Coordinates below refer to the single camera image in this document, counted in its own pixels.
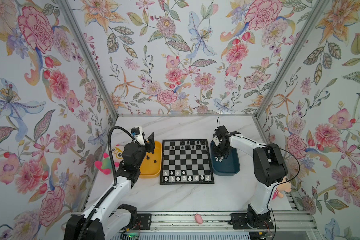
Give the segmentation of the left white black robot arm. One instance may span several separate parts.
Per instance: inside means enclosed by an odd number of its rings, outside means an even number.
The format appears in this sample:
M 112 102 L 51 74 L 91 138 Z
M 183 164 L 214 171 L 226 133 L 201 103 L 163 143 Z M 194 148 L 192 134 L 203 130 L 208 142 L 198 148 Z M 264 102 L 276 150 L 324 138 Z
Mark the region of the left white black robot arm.
M 115 166 L 112 152 L 113 131 L 124 132 L 131 142 L 125 145 L 122 161 Z M 138 181 L 140 167 L 148 153 L 155 152 L 155 134 L 145 136 L 142 127 L 134 127 L 130 131 L 114 126 L 108 133 L 108 151 L 113 174 L 113 183 L 101 197 L 81 215 L 72 215 L 67 222 L 65 240 L 109 240 L 120 230 L 133 228 L 137 222 L 137 209 L 122 204 L 120 200 Z

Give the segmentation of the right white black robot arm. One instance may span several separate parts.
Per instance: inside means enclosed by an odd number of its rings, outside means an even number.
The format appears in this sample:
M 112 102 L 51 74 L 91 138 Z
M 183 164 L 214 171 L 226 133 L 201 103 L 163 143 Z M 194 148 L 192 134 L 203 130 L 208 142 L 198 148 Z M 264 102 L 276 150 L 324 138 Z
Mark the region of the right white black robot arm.
M 255 229 L 271 216 L 270 202 L 277 186 L 288 174 L 281 149 L 276 144 L 259 143 L 241 133 L 229 132 L 219 126 L 214 134 L 213 153 L 218 158 L 228 156 L 232 150 L 239 150 L 253 158 L 254 175 L 258 181 L 254 197 L 248 205 L 246 223 Z

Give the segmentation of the dark teal plastic tray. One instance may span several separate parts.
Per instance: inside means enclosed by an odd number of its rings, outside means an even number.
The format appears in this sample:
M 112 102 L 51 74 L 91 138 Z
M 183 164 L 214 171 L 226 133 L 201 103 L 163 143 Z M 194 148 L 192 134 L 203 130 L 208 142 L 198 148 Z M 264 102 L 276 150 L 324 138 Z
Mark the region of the dark teal plastic tray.
M 236 149 L 233 149 L 229 155 L 222 159 L 215 156 L 214 150 L 216 145 L 213 141 L 210 142 L 211 161 L 214 174 L 218 176 L 231 177 L 236 175 L 241 167 L 239 155 Z

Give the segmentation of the yellow plastic tray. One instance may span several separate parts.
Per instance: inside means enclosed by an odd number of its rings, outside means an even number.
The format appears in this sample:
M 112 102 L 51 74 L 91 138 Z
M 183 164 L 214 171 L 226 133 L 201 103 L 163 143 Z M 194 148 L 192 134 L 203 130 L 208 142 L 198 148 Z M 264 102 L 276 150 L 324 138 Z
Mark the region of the yellow plastic tray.
M 155 149 L 153 153 L 146 153 L 142 165 L 140 167 L 141 179 L 153 179 L 160 175 L 162 167 L 162 144 L 155 141 Z

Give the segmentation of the colourful plush toy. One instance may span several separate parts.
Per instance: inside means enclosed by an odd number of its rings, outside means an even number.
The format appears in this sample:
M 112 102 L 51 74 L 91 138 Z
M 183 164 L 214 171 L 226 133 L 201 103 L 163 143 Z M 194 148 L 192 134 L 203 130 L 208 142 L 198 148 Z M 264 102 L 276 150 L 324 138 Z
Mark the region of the colourful plush toy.
M 112 147 L 112 156 L 114 159 L 114 165 L 116 170 L 118 169 L 120 162 L 123 160 L 123 156 L 122 156 L 123 151 L 124 151 L 123 146 L 116 145 Z M 95 162 L 95 167 L 104 175 L 110 175 L 113 172 L 111 167 L 110 155 L 108 153 L 104 153 L 103 159 L 101 161 Z

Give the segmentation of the black white chessboard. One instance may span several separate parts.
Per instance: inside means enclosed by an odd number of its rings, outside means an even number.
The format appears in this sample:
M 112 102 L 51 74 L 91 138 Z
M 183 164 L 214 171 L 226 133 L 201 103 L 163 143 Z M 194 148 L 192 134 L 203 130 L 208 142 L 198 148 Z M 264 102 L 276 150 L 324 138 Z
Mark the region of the black white chessboard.
M 160 185 L 214 184 L 206 139 L 162 141 Z

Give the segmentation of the pink striped plush doll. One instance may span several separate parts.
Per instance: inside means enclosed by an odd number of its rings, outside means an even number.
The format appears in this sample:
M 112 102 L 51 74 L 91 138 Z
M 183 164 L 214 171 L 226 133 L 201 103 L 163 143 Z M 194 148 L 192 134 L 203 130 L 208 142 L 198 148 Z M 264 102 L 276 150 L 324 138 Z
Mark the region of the pink striped plush doll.
M 272 200 L 276 198 L 282 199 L 285 196 L 285 193 L 290 193 L 292 191 L 292 184 L 289 182 L 287 177 L 284 177 L 282 182 L 276 186 L 273 193 Z

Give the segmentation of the small pink toy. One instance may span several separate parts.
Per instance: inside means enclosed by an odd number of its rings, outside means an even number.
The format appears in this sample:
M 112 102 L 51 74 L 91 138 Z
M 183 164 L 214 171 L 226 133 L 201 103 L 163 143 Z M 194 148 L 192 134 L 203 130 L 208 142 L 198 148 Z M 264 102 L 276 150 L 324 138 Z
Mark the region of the small pink toy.
M 200 214 L 195 214 L 195 221 L 196 221 L 196 223 L 198 223 L 198 224 L 203 224 L 203 218 L 202 218 L 202 216 L 200 215 Z

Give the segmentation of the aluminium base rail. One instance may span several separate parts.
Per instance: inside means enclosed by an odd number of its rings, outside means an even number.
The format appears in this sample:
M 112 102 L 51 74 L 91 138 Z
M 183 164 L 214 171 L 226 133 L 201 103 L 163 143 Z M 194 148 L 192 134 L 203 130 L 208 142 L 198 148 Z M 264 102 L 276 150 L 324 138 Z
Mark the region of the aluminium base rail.
M 200 214 L 203 224 L 195 221 L 195 214 Z M 138 216 L 150 215 L 143 222 L 145 232 L 232 232 L 232 231 L 277 231 L 277 232 L 315 232 L 317 225 L 308 212 L 274 211 L 271 219 L 261 223 L 258 228 L 244 225 L 244 221 L 232 220 L 231 215 L 244 215 L 245 212 L 138 212 Z

